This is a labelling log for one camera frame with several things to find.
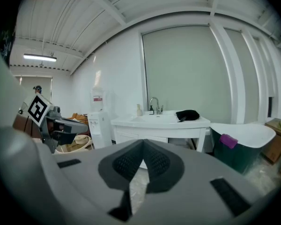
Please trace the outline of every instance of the fluorescent light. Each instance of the fluorescent light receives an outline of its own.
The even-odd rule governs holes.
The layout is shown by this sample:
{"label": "fluorescent light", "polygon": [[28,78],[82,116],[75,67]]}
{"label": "fluorescent light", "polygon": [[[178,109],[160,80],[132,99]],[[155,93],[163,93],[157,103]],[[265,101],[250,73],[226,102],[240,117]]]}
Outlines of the fluorescent light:
{"label": "fluorescent light", "polygon": [[56,62],[56,58],[54,58],[54,57],[35,55],[35,54],[24,54],[24,58],[25,59],[33,59],[33,60],[42,60],[42,61]]}

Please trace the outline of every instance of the ceiling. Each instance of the ceiling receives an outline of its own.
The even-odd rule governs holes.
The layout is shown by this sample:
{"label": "ceiling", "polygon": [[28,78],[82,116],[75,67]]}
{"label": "ceiling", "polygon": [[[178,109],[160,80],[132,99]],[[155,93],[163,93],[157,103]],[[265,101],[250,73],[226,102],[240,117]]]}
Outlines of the ceiling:
{"label": "ceiling", "polygon": [[243,20],[281,42],[281,20],[267,0],[24,0],[10,65],[40,67],[24,53],[57,57],[43,68],[71,74],[102,43],[145,19],[202,11]]}

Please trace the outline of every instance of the white sink vanity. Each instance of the white sink vanity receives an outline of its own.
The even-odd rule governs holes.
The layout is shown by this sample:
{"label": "white sink vanity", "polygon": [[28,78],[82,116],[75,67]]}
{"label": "white sink vanity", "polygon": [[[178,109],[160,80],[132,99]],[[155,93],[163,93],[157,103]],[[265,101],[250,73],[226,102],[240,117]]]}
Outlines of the white sink vanity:
{"label": "white sink vanity", "polygon": [[199,117],[194,121],[179,122],[176,111],[164,111],[160,115],[119,117],[111,121],[116,143],[133,139],[151,139],[168,142],[169,138],[197,138],[197,151],[202,152],[206,129],[210,121]]}

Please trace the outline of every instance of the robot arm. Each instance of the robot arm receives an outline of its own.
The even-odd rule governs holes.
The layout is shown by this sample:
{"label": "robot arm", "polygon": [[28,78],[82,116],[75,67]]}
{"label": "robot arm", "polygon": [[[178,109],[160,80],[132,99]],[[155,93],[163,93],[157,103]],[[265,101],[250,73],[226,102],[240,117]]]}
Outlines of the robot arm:
{"label": "robot arm", "polygon": [[86,124],[61,117],[60,108],[38,93],[29,104],[28,114],[39,127],[43,143],[51,153],[58,145],[72,143],[77,134],[88,130]]}

